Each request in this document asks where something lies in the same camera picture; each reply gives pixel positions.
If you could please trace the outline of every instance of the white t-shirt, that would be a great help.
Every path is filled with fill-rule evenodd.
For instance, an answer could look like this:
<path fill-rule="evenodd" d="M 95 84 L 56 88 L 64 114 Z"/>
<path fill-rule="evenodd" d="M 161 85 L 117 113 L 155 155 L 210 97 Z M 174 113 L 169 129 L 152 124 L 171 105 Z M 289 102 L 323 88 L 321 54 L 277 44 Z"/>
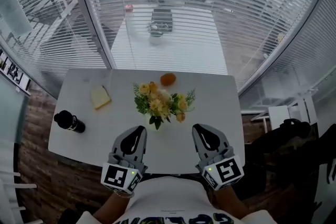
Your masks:
<path fill-rule="evenodd" d="M 236 219 L 214 208 L 202 184 L 188 179 L 160 177 L 139 183 L 125 214 L 115 224 L 276 224 L 261 210 Z M 85 212 L 77 224 L 100 224 Z"/>

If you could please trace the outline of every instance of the person's arm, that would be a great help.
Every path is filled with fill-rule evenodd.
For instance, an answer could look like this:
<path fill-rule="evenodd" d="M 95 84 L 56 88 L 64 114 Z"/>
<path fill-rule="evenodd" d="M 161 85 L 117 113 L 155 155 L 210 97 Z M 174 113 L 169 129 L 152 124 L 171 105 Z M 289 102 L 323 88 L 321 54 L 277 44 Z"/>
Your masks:
<path fill-rule="evenodd" d="M 102 224 L 112 224 L 125 213 L 129 201 L 113 193 L 93 216 Z"/>
<path fill-rule="evenodd" d="M 240 201 L 231 186 L 214 192 L 220 210 L 223 210 L 235 218 L 242 219 L 252 213 L 242 201 Z"/>

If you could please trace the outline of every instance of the flower bouquet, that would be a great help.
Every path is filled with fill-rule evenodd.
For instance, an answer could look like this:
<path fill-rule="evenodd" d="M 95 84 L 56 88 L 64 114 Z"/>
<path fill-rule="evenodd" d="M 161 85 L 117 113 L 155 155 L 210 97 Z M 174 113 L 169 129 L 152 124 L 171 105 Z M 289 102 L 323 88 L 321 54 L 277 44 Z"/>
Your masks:
<path fill-rule="evenodd" d="M 185 96 L 182 93 L 169 94 L 166 90 L 159 89 L 154 82 L 149 84 L 133 84 L 137 110 L 141 114 L 150 116 L 149 124 L 154 124 L 158 130 L 164 120 L 170 121 L 172 115 L 178 122 L 185 120 L 185 113 L 192 111 L 195 101 L 195 89 Z"/>

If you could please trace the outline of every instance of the white table outside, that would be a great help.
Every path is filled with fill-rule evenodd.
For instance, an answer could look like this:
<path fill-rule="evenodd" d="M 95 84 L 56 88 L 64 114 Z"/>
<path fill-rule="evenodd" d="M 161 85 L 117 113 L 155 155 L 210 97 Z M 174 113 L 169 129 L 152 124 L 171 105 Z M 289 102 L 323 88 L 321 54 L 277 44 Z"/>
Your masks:
<path fill-rule="evenodd" d="M 165 8 L 133 7 L 132 16 L 127 16 L 130 22 L 122 22 L 111 49 L 118 69 L 227 74 L 222 44 L 210 10 L 171 9 L 173 31 L 162 36 L 162 44 L 152 45 L 146 27 L 154 8 Z"/>
<path fill-rule="evenodd" d="M 52 123 L 49 150 L 76 161 L 102 166 L 108 159 L 115 138 L 125 130 L 144 125 L 144 116 L 136 110 L 133 86 L 136 83 L 160 81 L 162 71 L 143 70 L 69 70 L 55 109 L 68 110 L 86 124 L 82 134 L 61 129 Z M 176 82 L 167 87 L 169 93 L 195 88 L 195 110 L 187 112 L 181 124 L 172 119 L 155 133 L 148 130 L 144 163 L 148 173 L 198 173 L 200 161 L 192 138 L 192 126 L 204 123 L 222 130 L 241 163 L 245 164 L 242 117 L 237 89 L 232 76 L 176 72 Z M 90 90 L 103 85 L 112 103 L 96 111 L 90 101 Z"/>

